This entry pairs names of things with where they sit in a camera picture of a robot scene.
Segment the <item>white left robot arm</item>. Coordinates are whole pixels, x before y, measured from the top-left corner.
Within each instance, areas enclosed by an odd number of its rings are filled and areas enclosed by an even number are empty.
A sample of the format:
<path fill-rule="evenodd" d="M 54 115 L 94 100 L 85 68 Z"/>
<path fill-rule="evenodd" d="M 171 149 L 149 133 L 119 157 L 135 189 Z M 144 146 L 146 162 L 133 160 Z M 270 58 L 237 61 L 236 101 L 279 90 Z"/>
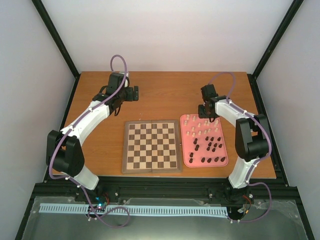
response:
<path fill-rule="evenodd" d="M 123 102 L 139 100 L 139 88 L 130 87 L 129 73 L 112 72 L 108 84 L 92 98 L 89 106 L 72 123 L 47 136 L 46 164 L 51 178 L 53 170 L 67 180 L 84 187 L 92 201 L 103 198 L 104 188 L 98 185 L 99 177 L 85 165 L 82 145 L 91 132 L 111 114 L 117 116 Z"/>

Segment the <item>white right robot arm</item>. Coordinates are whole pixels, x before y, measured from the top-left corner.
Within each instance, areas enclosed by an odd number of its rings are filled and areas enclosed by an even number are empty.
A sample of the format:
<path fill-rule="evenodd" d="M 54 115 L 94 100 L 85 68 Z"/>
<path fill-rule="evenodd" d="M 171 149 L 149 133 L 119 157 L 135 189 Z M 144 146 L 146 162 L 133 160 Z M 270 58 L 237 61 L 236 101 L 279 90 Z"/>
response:
<path fill-rule="evenodd" d="M 227 155 L 221 119 L 235 128 L 237 160 L 228 182 L 233 189 L 250 184 L 258 163 L 272 151 L 267 118 L 250 113 L 218 95 L 212 84 L 201 89 L 203 103 L 197 114 L 179 120 L 151 120 L 128 123 L 127 170 L 178 171 L 189 168 L 223 167 Z"/>

